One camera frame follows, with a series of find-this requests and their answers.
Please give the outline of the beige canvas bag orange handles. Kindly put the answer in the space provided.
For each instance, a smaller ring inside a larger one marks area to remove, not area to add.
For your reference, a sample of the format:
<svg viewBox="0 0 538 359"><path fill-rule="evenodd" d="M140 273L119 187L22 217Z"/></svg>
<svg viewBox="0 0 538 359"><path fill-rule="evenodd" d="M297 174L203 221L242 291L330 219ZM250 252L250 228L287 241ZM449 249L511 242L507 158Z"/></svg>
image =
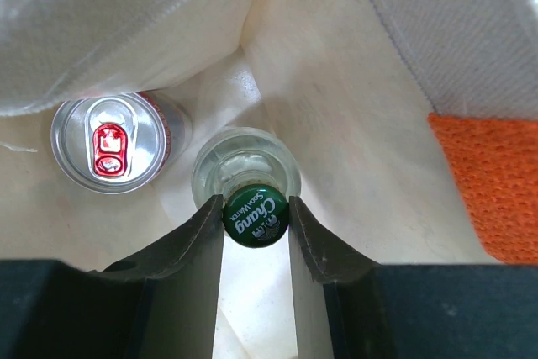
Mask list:
<svg viewBox="0 0 538 359"><path fill-rule="evenodd" d="M129 193L73 182L57 109L133 92L187 111L187 149ZM237 127L283 142L298 198L377 263L537 269L537 0L1 0L1 263L144 249ZM223 225L209 358L301 358L289 227L248 248Z"/></svg>

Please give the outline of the clear soda water bottle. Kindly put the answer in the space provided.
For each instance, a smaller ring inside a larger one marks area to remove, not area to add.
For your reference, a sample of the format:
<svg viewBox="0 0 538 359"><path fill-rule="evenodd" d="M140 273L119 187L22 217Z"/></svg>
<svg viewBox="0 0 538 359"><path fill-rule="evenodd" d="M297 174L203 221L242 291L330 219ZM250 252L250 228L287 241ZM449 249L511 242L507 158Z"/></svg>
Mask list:
<svg viewBox="0 0 538 359"><path fill-rule="evenodd" d="M237 127L217 133L198 152L192 174L196 207L221 195L227 235L248 248L278 242L289 226L289 199L302 190L298 163L275 135Z"/></svg>

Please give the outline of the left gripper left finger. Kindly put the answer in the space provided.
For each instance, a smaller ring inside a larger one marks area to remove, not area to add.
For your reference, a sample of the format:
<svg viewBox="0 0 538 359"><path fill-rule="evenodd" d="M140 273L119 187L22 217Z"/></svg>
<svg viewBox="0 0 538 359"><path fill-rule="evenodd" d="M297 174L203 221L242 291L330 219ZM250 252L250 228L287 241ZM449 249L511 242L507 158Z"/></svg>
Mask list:
<svg viewBox="0 0 538 359"><path fill-rule="evenodd" d="M1 263L4 358L209 358L224 249L223 198L108 266Z"/></svg>

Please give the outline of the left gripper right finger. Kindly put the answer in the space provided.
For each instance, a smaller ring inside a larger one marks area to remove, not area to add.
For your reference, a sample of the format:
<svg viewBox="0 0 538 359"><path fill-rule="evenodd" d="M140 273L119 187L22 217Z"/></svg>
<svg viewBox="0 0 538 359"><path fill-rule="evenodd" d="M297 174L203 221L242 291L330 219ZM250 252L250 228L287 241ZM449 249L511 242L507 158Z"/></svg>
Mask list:
<svg viewBox="0 0 538 359"><path fill-rule="evenodd" d="M289 202L301 358L534 358L537 269L388 265Z"/></svg>

